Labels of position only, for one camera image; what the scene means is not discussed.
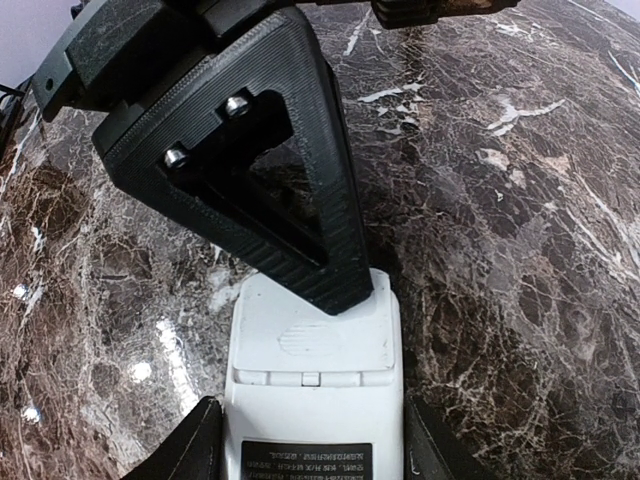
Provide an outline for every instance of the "white wall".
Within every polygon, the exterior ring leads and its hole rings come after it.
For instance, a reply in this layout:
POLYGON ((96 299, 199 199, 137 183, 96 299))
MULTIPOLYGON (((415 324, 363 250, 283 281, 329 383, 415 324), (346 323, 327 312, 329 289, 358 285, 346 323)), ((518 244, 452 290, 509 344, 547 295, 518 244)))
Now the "white wall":
POLYGON ((640 0, 607 0, 611 5, 640 20, 640 0))
POLYGON ((71 23, 79 0, 0 0, 0 83, 32 75, 71 23))

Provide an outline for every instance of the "bolt head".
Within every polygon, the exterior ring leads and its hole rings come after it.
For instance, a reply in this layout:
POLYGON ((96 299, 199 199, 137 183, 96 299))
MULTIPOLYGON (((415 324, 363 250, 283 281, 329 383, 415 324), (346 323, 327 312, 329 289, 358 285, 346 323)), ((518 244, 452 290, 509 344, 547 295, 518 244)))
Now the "bolt head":
POLYGON ((188 161, 189 155, 181 148, 170 148, 164 154, 164 164, 172 170, 185 166, 188 161))
POLYGON ((229 115, 229 118, 241 117, 242 115, 247 113, 250 108, 251 104, 249 103, 249 101, 246 98, 241 97, 240 95, 230 97, 225 105, 225 110, 227 112, 227 115, 229 115))

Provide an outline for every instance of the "brown marble countertop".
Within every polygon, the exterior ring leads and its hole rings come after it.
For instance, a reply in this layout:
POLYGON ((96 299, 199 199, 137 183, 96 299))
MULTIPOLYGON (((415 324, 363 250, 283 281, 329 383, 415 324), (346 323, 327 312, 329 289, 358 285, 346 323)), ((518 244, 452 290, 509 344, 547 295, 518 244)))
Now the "brown marble countertop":
MULTIPOLYGON (((407 388, 504 479, 640 479, 640 25, 600 0, 382 31, 306 9, 340 79, 407 388)), ((251 270, 117 191, 101 117, 0 160, 0 478, 117 479, 223 392, 251 270)))

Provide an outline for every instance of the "white device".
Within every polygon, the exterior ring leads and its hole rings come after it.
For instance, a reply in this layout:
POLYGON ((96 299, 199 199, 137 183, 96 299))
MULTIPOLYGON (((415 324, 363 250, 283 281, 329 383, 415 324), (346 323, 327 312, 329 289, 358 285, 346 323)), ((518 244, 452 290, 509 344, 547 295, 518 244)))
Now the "white device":
POLYGON ((330 316, 265 275, 236 303, 224 399, 227 480, 402 480, 398 301, 330 316))

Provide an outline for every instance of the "warning label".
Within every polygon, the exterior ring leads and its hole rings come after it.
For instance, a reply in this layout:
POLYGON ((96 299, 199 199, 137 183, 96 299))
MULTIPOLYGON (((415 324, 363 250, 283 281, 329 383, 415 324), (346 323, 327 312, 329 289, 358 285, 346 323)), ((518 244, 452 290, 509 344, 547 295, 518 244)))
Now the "warning label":
POLYGON ((242 480, 373 480, 371 444, 242 443, 242 480))

